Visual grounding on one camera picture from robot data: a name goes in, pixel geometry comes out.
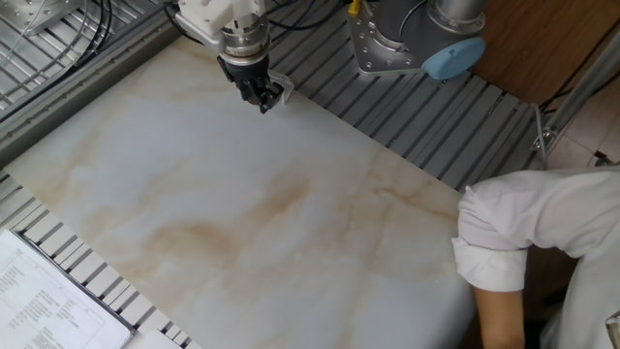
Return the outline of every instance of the marble surface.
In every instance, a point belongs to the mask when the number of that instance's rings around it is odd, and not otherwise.
[[[179,40],[6,169],[203,349],[450,348],[460,195]]]

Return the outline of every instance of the paper document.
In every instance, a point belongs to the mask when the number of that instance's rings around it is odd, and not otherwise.
[[[131,335],[45,257],[0,232],[2,348],[111,349]]]

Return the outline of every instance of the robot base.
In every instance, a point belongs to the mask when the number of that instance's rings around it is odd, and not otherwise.
[[[377,12],[378,5],[370,5]],[[356,52],[359,72],[366,76],[388,76],[421,73],[422,62],[402,43],[385,38],[377,30],[375,18],[364,6],[357,17],[347,14],[351,39]]]

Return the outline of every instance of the wooden surface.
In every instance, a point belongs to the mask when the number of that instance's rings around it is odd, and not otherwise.
[[[615,0],[491,0],[487,52],[474,72],[528,103],[542,103],[620,18]]]

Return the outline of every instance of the metal pole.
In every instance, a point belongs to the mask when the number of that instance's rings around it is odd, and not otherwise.
[[[545,130],[559,131],[585,105],[592,93],[620,67],[620,32],[607,45],[560,109],[546,123]]]

